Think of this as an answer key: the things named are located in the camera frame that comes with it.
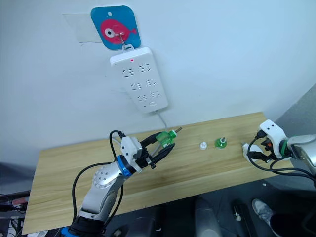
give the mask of wooden table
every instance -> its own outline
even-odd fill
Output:
[[[175,148],[156,169],[147,167],[126,181],[118,214],[274,176],[253,167],[241,152],[241,143],[249,143],[264,120],[262,113],[255,113],[183,126]],[[136,137],[141,140],[154,132]],[[218,150],[214,148],[214,141],[222,136],[227,138],[228,146]],[[199,148],[202,141],[208,143],[205,151]],[[73,215],[71,188],[75,176],[92,163],[112,160],[108,140],[42,151],[23,234],[70,225]],[[276,167],[292,167],[292,164],[285,161]],[[96,169],[86,171],[79,178],[78,207],[91,186]]]

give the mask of power strip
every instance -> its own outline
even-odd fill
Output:
[[[110,58],[115,75],[137,108],[149,113],[168,106],[155,59],[147,47],[139,48]]]

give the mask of white wall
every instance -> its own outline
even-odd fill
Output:
[[[316,81],[314,0],[1,0],[2,162],[33,169],[43,149],[162,128],[111,76],[117,52],[78,43],[62,16],[124,4],[155,54],[169,126],[277,119]]]

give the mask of person's foot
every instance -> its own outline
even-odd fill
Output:
[[[251,204],[254,212],[258,215],[258,217],[266,222],[268,226],[270,226],[270,219],[273,215],[273,211],[271,210],[271,208],[269,208],[268,205],[257,198],[252,200]]]

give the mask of fish eye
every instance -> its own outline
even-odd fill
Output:
[[[111,28],[106,28],[104,33],[107,37],[113,38],[115,36],[114,31]]]

